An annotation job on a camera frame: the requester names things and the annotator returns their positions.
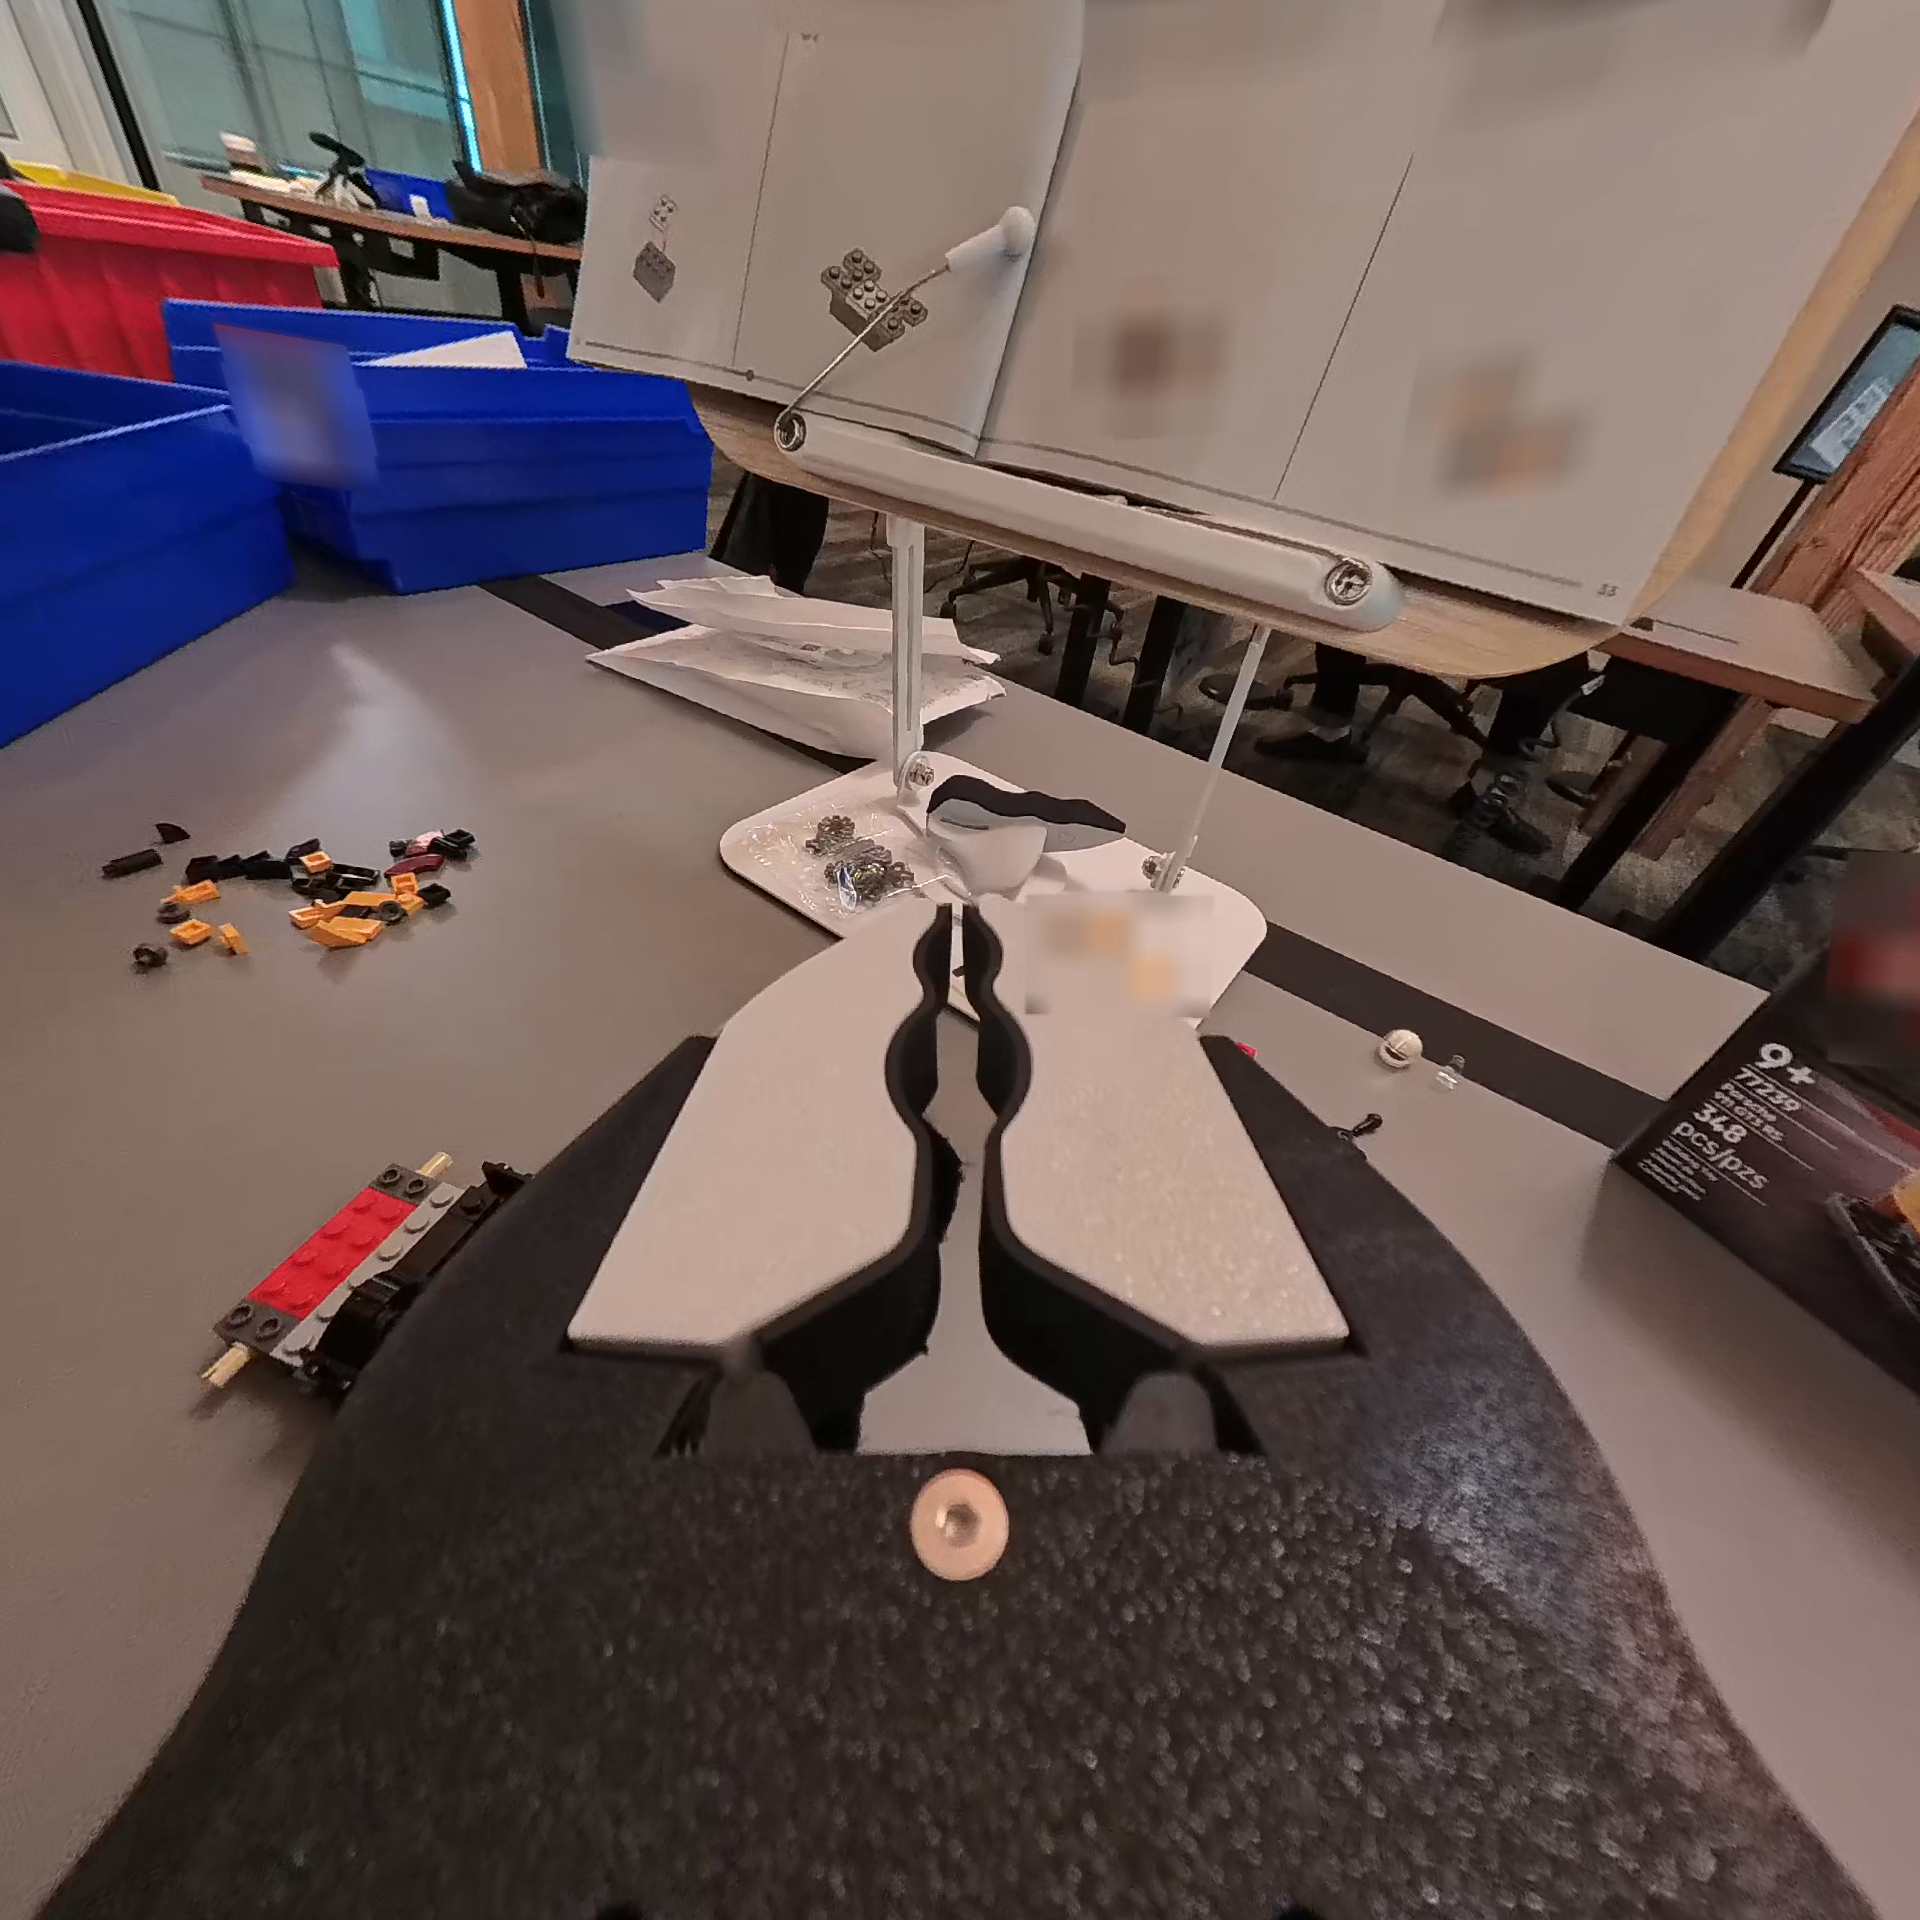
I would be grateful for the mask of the instruction booklet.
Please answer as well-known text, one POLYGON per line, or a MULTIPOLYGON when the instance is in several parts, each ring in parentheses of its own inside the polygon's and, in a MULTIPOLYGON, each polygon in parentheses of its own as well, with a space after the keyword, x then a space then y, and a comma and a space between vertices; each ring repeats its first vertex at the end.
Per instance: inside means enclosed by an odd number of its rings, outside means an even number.
POLYGON ((1915 4, 619 4, 574 345, 1622 617, 1915 122, 1915 4))

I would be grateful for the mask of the black toy box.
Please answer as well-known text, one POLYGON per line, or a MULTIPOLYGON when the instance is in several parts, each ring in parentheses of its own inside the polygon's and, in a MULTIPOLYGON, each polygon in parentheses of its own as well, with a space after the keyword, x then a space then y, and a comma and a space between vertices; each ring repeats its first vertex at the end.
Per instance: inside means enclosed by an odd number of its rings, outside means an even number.
POLYGON ((1917 1390, 1917 854, 1857 852, 1826 945, 1611 1162, 1917 1390))

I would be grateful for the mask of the dark framed screen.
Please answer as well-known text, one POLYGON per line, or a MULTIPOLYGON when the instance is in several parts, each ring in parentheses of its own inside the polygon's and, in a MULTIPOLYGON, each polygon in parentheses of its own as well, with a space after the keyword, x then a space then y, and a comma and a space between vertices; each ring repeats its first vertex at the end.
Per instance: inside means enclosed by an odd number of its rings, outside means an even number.
POLYGON ((1917 310, 1889 308, 1828 395, 1812 409, 1773 474, 1798 485, 1826 485, 1859 444, 1859 438, 1905 385, 1917 364, 1917 310))

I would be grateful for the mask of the wooden background desk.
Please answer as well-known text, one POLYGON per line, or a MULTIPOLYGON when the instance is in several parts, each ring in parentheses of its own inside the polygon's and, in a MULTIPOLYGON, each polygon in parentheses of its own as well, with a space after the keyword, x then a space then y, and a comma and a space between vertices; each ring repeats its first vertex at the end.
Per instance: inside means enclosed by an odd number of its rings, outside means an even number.
POLYGON ((578 291, 580 246, 546 246, 481 227, 445 222, 379 207, 329 205, 249 178, 201 173, 197 185, 251 228, 283 233, 331 252, 350 310, 378 306, 376 279, 426 283, 451 258, 492 276, 499 315, 530 331, 525 287, 560 283, 578 291))

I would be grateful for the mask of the black bag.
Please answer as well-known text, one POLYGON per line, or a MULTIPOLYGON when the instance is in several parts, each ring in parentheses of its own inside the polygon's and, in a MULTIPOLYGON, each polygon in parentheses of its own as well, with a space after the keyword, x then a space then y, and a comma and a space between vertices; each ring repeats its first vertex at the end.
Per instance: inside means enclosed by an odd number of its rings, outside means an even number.
POLYGON ((574 248, 588 222, 586 191, 543 168, 494 173, 458 160, 444 181, 447 219, 463 228, 518 239, 539 248, 574 248))

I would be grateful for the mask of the grey desk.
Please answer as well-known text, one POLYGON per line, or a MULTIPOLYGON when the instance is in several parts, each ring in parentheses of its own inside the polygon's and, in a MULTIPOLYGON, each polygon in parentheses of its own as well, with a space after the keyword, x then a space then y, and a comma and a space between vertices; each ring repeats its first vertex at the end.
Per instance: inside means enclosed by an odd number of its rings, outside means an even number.
MULTIPOLYGON (((322 574, 4 749, 4 1916, 174 1730, 325 1434, 273 1378, 205 1392, 212 1321, 370 1173, 539 1171, 824 946, 715 851, 824 770, 588 651, 322 574), (262 915, 248 961, 127 970, 195 852, 455 827, 449 912, 370 950, 262 915)), ((1915 1399, 1609 1165, 1757 994, 1236 777, 1201 865, 1281 934, 1212 1026, 1384 1116, 1367 1158, 1555 1371, 1764 1765, 1915 1916, 1915 1399)))

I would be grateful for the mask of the yellow plastic bin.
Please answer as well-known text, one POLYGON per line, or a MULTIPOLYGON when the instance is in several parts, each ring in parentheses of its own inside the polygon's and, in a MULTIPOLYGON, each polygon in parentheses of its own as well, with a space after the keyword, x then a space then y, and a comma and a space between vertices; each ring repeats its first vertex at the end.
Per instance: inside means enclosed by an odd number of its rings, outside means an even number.
POLYGON ((122 181, 96 176, 81 170, 62 168, 51 162, 12 160, 2 155, 4 181, 21 181, 25 185, 81 194, 94 198, 138 202, 147 207, 178 209, 180 200, 155 189, 143 189, 122 181))

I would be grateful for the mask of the red plastic bin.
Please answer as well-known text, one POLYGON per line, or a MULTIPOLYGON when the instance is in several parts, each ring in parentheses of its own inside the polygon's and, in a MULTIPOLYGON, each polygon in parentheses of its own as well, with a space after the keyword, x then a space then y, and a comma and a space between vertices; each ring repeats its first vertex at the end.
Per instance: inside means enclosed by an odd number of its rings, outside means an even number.
POLYGON ((2 361, 168 383, 168 300, 318 308, 323 242, 191 207, 4 182, 2 361))

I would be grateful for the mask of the pile of small loose bricks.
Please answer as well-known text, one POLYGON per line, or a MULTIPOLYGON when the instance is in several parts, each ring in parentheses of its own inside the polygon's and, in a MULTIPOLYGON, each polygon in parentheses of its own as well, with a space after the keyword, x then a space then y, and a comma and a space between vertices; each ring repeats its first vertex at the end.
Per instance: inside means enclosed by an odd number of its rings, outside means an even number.
POLYGON ((478 835, 465 827, 394 836, 378 863, 339 859, 319 836, 281 849, 195 852, 155 901, 154 929, 132 945, 126 970, 149 977, 190 955, 248 961, 264 915, 305 949, 371 950, 391 930, 449 915, 449 879, 475 852, 478 835))

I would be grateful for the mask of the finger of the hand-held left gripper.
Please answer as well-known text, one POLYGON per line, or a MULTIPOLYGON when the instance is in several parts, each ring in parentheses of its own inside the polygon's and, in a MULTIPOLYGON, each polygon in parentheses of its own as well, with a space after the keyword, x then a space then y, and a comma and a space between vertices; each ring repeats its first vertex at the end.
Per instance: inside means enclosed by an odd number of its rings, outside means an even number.
POLYGON ((924 809, 934 857, 972 899, 1012 899, 1043 857, 1090 852, 1125 836, 1125 822, 1078 797, 1000 786, 981 777, 940 781, 924 809))

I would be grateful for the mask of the wooden side table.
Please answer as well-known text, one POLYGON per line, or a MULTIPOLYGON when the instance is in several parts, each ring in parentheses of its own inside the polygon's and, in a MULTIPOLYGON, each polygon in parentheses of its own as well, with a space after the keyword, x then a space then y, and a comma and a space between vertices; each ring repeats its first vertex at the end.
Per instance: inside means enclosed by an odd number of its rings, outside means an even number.
POLYGON ((1917 735, 1915 580, 1853 566, 1839 600, 1839 630, 1830 633, 1800 602, 1683 583, 1606 643, 1614 663, 1698 694, 1638 778, 1590 814, 1584 849, 1547 891, 1551 905, 1581 911, 1667 810, 1712 794, 1775 712, 1824 718, 1830 732, 1643 937, 1702 962, 1816 852, 1917 735))

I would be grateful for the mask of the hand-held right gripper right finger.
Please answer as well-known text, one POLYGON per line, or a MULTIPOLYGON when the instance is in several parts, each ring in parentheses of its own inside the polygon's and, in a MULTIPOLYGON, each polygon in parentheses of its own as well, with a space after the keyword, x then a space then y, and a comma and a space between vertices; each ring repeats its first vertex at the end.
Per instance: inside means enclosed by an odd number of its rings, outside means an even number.
POLYGON ((1230 1369, 1351 1346, 1182 988, 1122 901, 963 911, 979 1308, 1094 1455, 1248 1446, 1230 1369))

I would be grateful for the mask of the clear bag of dark parts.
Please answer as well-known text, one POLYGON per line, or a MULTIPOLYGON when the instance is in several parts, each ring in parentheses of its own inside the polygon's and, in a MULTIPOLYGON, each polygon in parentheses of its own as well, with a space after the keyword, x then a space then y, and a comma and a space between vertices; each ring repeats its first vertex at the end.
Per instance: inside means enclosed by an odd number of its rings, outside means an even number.
POLYGON ((924 833, 892 806, 857 806, 781 822, 769 841, 791 899, 828 923, 901 901, 937 901, 945 879, 924 833))

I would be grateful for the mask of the toy brick car model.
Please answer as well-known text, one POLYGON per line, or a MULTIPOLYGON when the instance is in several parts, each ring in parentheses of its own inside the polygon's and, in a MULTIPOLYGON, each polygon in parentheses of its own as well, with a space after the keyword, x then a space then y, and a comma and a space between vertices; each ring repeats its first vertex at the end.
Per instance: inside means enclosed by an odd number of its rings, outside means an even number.
POLYGON ((530 1177, 486 1162, 449 1179, 451 1156, 387 1165, 213 1325, 210 1392, 268 1366, 312 1397, 344 1400, 404 1317, 530 1177))

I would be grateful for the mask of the black office chair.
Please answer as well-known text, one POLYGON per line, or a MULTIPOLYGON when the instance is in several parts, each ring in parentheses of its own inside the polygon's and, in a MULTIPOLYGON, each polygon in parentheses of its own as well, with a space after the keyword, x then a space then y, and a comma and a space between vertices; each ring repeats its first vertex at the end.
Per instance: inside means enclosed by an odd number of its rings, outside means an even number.
MULTIPOLYGON (((1070 574, 972 541, 953 559, 930 559, 925 566, 925 610, 953 622, 968 647, 995 657, 1003 681, 1053 697, 1078 612, 1070 574)), ((1081 708, 1120 714, 1152 604, 1152 595, 1137 588, 1109 588, 1086 691, 1076 699, 1081 708)))

